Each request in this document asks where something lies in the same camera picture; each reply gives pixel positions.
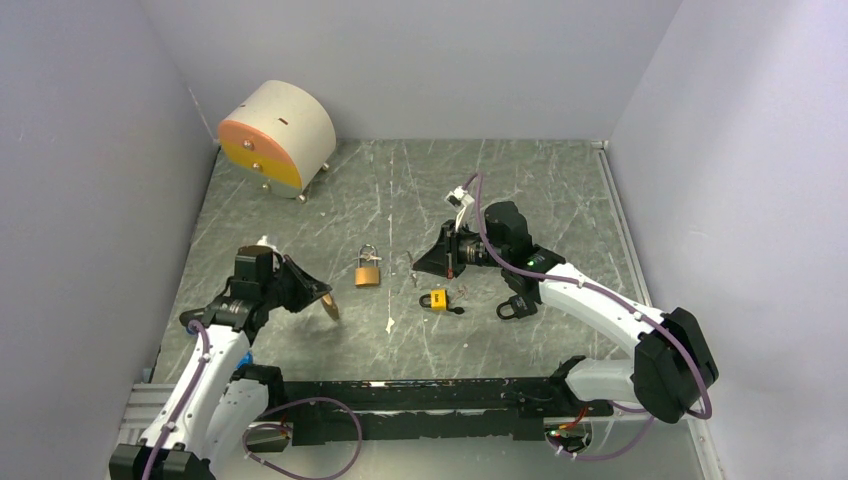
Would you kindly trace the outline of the large brass padlock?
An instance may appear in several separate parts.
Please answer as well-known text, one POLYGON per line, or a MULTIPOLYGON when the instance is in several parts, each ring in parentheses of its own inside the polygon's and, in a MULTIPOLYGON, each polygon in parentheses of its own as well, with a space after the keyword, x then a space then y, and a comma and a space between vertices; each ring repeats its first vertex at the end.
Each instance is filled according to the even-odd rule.
POLYGON ((321 298, 321 304, 325 313, 334 321, 340 319, 340 310, 332 294, 328 293, 321 298))

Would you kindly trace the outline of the silver keys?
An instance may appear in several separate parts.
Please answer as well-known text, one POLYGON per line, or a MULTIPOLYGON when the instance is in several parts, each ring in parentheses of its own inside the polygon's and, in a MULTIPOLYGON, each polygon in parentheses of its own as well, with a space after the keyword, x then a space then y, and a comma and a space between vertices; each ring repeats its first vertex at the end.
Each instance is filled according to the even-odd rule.
POLYGON ((406 250, 405 255, 406 255, 406 257, 409 261, 409 264, 410 264, 409 278, 411 279, 413 286, 418 287, 418 276, 417 276, 416 270, 414 269, 414 258, 412 256, 412 253, 409 250, 406 250))

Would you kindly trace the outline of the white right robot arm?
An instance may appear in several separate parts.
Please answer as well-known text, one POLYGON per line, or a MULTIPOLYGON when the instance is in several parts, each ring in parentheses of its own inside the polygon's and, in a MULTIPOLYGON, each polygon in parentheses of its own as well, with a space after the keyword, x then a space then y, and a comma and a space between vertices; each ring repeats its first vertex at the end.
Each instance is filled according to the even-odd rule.
POLYGON ((468 266, 499 268, 514 293, 506 303, 513 315, 547 306, 577 318, 627 353, 625 360, 573 358, 549 390, 556 411, 572 415, 587 402, 604 400, 638 405, 665 423, 685 415, 712 417, 708 389, 719 372, 691 312, 662 311, 590 279, 537 244, 511 201, 479 212, 477 232, 465 222, 473 204, 451 202, 456 219, 442 225, 435 245, 413 262, 414 271, 454 279, 468 266))

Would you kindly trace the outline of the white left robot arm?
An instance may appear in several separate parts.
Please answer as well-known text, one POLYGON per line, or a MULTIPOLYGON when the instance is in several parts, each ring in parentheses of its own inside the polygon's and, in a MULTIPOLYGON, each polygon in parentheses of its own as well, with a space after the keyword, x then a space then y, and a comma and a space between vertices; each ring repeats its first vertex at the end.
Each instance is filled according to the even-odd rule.
POLYGON ((134 442, 113 451, 113 479, 213 479, 256 419, 284 411, 277 367, 245 364, 273 310, 298 313, 332 288, 265 242, 238 249, 232 274, 205 307, 180 319, 197 337, 172 393, 134 442))

